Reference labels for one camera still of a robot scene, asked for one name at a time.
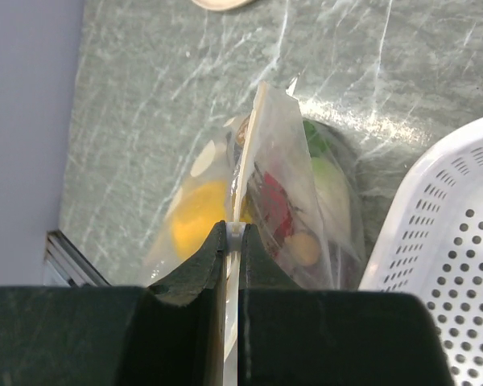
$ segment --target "lemon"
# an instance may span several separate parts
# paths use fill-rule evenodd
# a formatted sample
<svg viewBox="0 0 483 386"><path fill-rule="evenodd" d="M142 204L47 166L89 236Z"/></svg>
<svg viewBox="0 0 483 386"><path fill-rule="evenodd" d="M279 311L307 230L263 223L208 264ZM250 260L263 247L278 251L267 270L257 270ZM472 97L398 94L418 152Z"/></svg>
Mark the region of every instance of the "lemon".
<svg viewBox="0 0 483 386"><path fill-rule="evenodd" d="M188 259L199 250L213 225L225 220L226 181L205 183L183 197L171 214L171 239L177 256ZM241 219L251 222L245 214Z"/></svg>

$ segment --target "brown egg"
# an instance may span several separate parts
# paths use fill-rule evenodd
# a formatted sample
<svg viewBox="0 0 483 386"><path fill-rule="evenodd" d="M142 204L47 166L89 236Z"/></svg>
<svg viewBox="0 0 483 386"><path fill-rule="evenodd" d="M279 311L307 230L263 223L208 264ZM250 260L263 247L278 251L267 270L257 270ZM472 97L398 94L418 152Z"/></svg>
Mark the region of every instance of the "brown egg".
<svg viewBox="0 0 483 386"><path fill-rule="evenodd" d="M298 232L284 239L294 260L302 266L314 265L320 259L320 246L316 238L306 232Z"/></svg>

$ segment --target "marble countertop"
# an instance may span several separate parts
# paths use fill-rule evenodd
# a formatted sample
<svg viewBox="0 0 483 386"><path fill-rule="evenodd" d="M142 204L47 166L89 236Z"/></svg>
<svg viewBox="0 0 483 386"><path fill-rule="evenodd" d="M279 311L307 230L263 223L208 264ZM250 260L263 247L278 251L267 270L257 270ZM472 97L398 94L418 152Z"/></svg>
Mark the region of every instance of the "marble countertop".
<svg viewBox="0 0 483 386"><path fill-rule="evenodd" d="M404 175L483 117L483 0L88 0L60 228L114 284L136 283L194 157L256 86L358 154L370 254Z"/></svg>

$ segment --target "white basket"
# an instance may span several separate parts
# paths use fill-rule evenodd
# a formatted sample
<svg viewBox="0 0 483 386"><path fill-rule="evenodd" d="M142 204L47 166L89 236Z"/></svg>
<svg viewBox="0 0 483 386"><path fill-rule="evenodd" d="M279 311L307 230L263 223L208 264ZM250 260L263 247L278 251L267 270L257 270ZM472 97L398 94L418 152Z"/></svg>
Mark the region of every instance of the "white basket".
<svg viewBox="0 0 483 386"><path fill-rule="evenodd" d="M421 298L456 383L483 385L483 118L436 143L411 168L360 290Z"/></svg>

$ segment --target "beige plate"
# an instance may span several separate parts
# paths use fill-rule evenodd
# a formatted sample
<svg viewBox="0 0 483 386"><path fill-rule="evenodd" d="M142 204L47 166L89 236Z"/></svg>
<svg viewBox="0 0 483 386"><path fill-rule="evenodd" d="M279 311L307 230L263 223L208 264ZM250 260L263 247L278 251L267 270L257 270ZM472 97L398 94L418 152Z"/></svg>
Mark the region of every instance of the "beige plate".
<svg viewBox="0 0 483 386"><path fill-rule="evenodd" d="M198 6L206 10L232 10L244 6L254 0L192 0Z"/></svg>

